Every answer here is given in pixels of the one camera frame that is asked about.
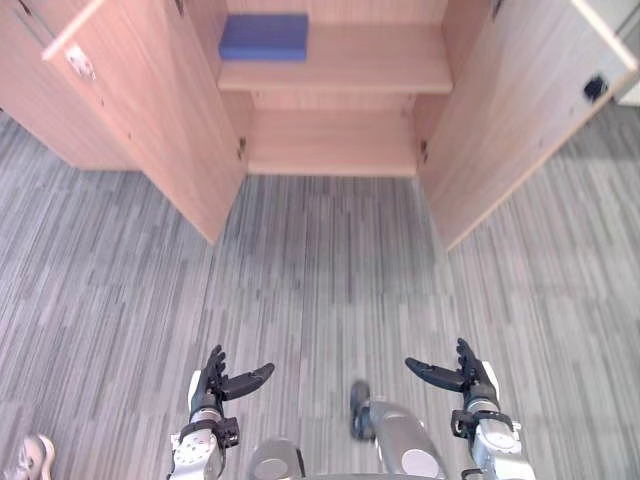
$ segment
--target wooden shelf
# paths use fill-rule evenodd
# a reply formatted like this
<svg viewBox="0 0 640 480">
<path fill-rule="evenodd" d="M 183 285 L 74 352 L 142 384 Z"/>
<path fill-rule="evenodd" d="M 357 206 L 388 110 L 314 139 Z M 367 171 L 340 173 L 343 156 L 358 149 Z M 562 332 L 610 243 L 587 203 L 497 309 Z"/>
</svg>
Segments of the wooden shelf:
<svg viewBox="0 0 640 480">
<path fill-rule="evenodd" d="M 218 88 L 447 94 L 453 83 L 437 26 L 312 24 L 306 62 L 223 62 Z"/>
<path fill-rule="evenodd" d="M 249 173 L 412 177 L 416 152 L 401 112 L 257 110 Z"/>
</svg>

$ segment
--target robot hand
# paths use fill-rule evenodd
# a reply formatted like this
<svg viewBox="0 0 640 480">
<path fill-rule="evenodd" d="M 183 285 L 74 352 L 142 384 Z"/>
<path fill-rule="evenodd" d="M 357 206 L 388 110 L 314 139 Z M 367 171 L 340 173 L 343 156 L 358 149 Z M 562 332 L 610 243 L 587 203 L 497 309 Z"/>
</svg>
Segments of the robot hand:
<svg viewBox="0 0 640 480">
<path fill-rule="evenodd" d="M 229 378 L 223 375 L 225 353 L 216 346 L 206 366 L 196 370 L 189 386 L 189 423 L 171 436 L 173 480 L 218 478 L 225 466 L 225 451 L 240 442 L 238 420 L 225 418 L 222 402 L 260 388 L 275 367 L 267 363 L 252 372 Z"/>
<path fill-rule="evenodd" d="M 522 455 L 520 425 L 500 411 L 498 381 L 489 362 L 478 360 L 469 344 L 458 339 L 458 363 L 453 371 L 429 365 L 415 358 L 405 364 L 420 379 L 445 390 L 462 393 L 463 410 L 451 414 L 451 432 L 469 442 L 469 451 L 478 466 L 466 470 L 463 478 L 481 473 L 491 480 L 535 480 L 533 469 Z"/>
</svg>

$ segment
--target robotic hand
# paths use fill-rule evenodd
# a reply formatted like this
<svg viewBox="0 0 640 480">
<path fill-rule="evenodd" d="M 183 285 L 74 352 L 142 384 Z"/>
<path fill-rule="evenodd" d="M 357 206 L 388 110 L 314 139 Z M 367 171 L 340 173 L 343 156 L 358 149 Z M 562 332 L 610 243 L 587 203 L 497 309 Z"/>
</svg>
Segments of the robotic hand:
<svg viewBox="0 0 640 480">
<path fill-rule="evenodd" d="M 267 363 L 253 372 L 229 378 L 223 375 L 225 353 L 216 346 L 207 365 L 196 370 L 189 386 L 189 423 L 171 436 L 173 467 L 167 479 L 211 480 L 225 467 L 225 451 L 240 442 L 238 420 L 225 418 L 222 402 L 260 388 L 275 367 Z"/>
<path fill-rule="evenodd" d="M 478 469 L 465 470 L 462 478 L 481 473 L 490 480 L 535 480 L 522 454 L 520 425 L 500 411 L 499 390 L 489 362 L 478 360 L 471 347 L 458 339 L 456 371 L 407 358 L 405 364 L 420 379 L 445 390 L 462 393 L 463 410 L 451 414 L 451 432 L 469 442 Z"/>
</svg>

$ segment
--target floor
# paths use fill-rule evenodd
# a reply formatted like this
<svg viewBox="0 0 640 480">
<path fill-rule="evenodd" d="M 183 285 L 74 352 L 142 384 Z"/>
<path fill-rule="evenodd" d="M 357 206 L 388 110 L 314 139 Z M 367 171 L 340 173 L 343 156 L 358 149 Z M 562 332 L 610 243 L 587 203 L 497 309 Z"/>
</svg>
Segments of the floor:
<svg viewBox="0 0 640 480">
<path fill-rule="evenodd" d="M 140 174 L 66 167 L 0 116 L 0 466 L 50 435 L 57 479 L 164 478 L 191 371 L 272 361 L 231 402 L 242 445 L 309 473 L 380 469 L 347 430 L 352 380 L 412 408 L 450 478 L 453 393 L 411 355 L 492 362 L 540 479 L 640 478 L 640 110 L 607 107 L 449 255 L 410 180 L 251 177 L 208 246 Z"/>
</svg>

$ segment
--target shoe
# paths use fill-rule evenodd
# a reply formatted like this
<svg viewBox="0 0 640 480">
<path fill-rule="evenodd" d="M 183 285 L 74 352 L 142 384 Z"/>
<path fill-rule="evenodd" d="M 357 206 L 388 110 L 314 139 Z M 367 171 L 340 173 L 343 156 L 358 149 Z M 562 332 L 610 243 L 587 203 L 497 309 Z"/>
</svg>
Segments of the shoe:
<svg viewBox="0 0 640 480">
<path fill-rule="evenodd" d="M 6 480 L 51 480 L 55 458 L 53 442 L 44 435 L 29 435 L 22 441 L 18 466 L 4 472 Z"/>
</svg>

